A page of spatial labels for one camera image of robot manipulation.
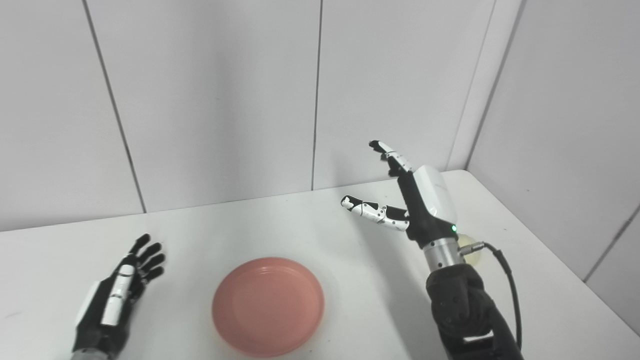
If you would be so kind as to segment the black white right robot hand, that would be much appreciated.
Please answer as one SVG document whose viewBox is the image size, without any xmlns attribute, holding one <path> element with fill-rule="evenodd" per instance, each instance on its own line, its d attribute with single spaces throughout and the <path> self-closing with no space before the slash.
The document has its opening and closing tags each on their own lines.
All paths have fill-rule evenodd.
<svg viewBox="0 0 640 360">
<path fill-rule="evenodd" d="M 442 174 L 434 167 L 415 167 L 400 153 L 379 140 L 368 146 L 387 163 L 388 175 L 397 180 L 405 208 L 366 202 L 346 195 L 346 210 L 380 226 L 405 232 L 423 249 L 440 239 L 458 240 L 457 212 Z"/>
</svg>

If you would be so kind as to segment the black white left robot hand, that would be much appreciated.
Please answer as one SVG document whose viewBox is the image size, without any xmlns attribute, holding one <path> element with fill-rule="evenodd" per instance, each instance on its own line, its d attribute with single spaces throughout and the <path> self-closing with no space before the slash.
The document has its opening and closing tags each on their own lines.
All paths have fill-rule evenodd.
<svg viewBox="0 0 640 360">
<path fill-rule="evenodd" d="M 117 360 L 130 337 L 137 302 L 164 274 L 166 255 L 150 234 L 135 240 L 128 253 L 87 295 L 75 326 L 72 360 Z"/>
</svg>

